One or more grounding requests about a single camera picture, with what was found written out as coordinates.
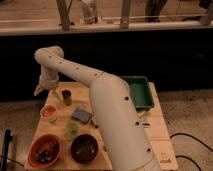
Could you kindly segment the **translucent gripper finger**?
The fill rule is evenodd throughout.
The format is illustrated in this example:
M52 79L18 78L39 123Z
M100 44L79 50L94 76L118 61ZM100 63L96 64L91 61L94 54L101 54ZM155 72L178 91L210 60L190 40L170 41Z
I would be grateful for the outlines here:
M54 98L58 101L61 102L62 101L62 95L61 95L61 91L59 88L54 88L52 90L52 95L54 96Z
M40 85L40 84L38 84L37 86L36 86L36 88L35 88L35 91L34 91L34 96L38 96L38 94L39 93L41 93L42 91L44 90L44 88Z

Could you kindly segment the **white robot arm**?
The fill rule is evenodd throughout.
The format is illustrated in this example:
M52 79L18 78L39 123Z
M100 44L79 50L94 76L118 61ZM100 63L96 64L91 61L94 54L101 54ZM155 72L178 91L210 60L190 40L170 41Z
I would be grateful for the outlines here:
M38 49L35 60L41 65L36 93L56 88L60 74L89 88L92 111L113 171L162 171L123 79L66 60L58 46Z

